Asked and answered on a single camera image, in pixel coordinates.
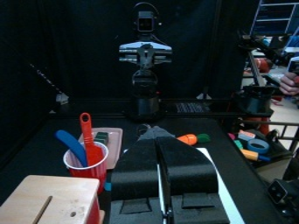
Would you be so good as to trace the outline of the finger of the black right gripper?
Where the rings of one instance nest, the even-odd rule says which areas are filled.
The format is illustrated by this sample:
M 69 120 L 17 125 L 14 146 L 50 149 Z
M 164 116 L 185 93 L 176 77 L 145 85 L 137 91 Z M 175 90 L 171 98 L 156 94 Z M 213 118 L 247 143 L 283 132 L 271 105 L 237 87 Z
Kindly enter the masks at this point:
M 141 69 L 145 69 L 145 49 L 144 49 L 144 45 L 140 45 L 136 48 L 136 53 L 137 53 L 137 65 Z
M 144 49 L 144 67 L 145 68 L 151 68 L 152 64 L 153 64 L 153 56 L 155 56 L 155 49 L 152 47 L 152 45 L 145 45 L 145 49 Z

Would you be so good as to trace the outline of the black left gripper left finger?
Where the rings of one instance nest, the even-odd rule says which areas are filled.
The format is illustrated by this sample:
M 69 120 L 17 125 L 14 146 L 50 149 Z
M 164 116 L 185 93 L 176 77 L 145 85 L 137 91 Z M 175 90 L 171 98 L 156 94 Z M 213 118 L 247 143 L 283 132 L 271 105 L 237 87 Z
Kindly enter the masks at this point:
M 120 156 L 111 176 L 109 224 L 163 224 L 155 140 L 149 128 Z

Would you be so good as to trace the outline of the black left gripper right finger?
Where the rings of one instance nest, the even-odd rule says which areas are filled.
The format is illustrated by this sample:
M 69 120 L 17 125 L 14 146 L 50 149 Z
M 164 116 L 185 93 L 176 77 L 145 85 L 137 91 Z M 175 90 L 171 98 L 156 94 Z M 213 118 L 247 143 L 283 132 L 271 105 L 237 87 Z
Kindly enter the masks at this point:
M 217 173 L 203 153 L 164 129 L 155 133 L 168 224 L 229 224 Z

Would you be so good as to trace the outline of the person's bare hand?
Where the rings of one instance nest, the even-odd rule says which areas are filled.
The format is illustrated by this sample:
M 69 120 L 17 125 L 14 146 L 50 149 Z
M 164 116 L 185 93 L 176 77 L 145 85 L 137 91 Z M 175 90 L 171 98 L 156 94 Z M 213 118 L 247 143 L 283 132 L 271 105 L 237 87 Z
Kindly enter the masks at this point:
M 284 95 L 299 95 L 299 75 L 287 72 L 280 79 L 279 89 Z

